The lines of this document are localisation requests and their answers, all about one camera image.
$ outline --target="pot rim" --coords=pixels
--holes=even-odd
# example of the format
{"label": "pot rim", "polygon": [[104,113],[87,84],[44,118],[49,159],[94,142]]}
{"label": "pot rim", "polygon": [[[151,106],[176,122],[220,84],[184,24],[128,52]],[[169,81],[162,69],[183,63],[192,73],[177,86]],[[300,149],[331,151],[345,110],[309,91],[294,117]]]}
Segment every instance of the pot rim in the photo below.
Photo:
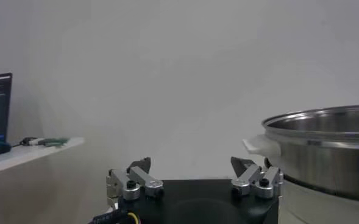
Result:
{"label": "pot rim", "polygon": [[271,124],[286,119],[297,119],[298,117],[307,117],[318,114],[332,114],[342,113],[347,111],[359,111],[359,105],[350,105],[343,107],[328,107],[314,110],[297,111],[286,114],[280,114],[265,119],[262,122],[262,126],[266,129],[266,132],[271,132],[277,135],[284,135],[296,138],[306,139],[335,139],[342,141],[359,141],[359,132],[357,131],[306,131],[306,130],[293,130],[285,128],[270,127]]}

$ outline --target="cable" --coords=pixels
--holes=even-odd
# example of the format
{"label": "cable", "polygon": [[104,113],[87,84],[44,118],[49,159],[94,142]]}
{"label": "cable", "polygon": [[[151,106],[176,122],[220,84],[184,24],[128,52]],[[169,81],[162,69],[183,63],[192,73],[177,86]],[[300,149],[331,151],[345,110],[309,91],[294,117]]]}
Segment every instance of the cable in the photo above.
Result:
{"label": "cable", "polygon": [[37,139],[36,137],[27,137],[27,138],[24,138],[20,141],[20,143],[18,143],[17,145],[13,145],[12,147],[17,147],[17,146],[20,146],[20,145],[24,145],[24,146],[28,146],[29,145],[29,142],[31,140],[34,140],[34,139]]}
{"label": "cable", "polygon": [[89,224],[111,224],[118,223],[122,219],[127,217],[127,212],[125,210],[114,210],[109,213],[105,213],[102,215],[97,215],[92,219]]}
{"label": "cable", "polygon": [[135,213],[128,212],[128,215],[131,216],[134,219],[135,224],[141,224],[141,222],[139,222],[140,218]]}

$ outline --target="white shelf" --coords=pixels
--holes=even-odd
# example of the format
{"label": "white shelf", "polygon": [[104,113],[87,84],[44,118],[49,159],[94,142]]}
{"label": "white shelf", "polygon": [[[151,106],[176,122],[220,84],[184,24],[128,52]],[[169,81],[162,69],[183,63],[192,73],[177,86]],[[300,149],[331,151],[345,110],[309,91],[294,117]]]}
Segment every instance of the white shelf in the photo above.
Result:
{"label": "white shelf", "polygon": [[10,152],[0,154],[0,171],[70,149],[83,143],[84,138],[71,138],[64,146],[59,148],[43,147],[42,145],[14,147]]}

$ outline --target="black cable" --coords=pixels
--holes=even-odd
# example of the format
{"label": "black cable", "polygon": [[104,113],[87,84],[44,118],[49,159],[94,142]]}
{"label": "black cable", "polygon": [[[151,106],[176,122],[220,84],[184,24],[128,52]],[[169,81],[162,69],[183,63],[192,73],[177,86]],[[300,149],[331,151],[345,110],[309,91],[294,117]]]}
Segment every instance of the black cable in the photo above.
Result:
{"label": "black cable", "polygon": [[13,145],[12,147],[17,147],[20,145],[29,146],[29,142],[34,139],[37,139],[37,138],[36,137],[26,137],[26,138],[22,139],[20,141],[20,143],[18,143],[17,145]]}
{"label": "black cable", "polygon": [[114,210],[109,213],[97,215],[89,224],[112,224],[118,223],[120,220],[127,217],[125,210]]}

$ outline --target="white wall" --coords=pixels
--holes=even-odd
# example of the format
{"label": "white wall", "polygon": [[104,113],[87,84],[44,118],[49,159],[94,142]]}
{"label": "white wall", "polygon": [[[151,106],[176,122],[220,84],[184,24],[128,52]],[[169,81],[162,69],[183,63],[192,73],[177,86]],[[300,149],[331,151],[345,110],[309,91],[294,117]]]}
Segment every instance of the white wall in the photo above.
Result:
{"label": "white wall", "polygon": [[158,178],[232,175],[262,119],[359,104],[359,1],[0,0],[9,70],[10,141],[87,143],[1,173],[0,223],[85,223],[109,168],[151,156]]}

